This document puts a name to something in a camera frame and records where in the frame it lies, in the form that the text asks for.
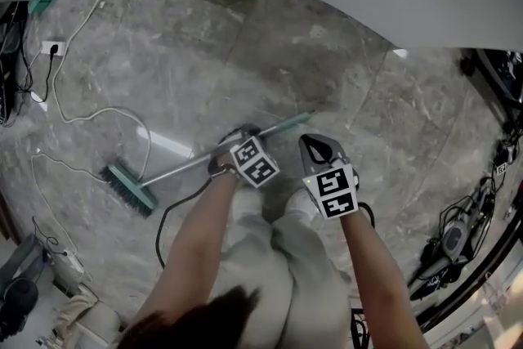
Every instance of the white cloth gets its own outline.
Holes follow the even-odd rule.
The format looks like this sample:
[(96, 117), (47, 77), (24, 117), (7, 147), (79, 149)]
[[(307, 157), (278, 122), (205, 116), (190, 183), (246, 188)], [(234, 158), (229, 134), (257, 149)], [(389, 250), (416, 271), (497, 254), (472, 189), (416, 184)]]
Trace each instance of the white cloth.
[(261, 208), (252, 209), (227, 232), (230, 247), (210, 298), (236, 285), (248, 293), (261, 290), (239, 347), (344, 348), (351, 325), (348, 287), (320, 237), (300, 213), (270, 225)]

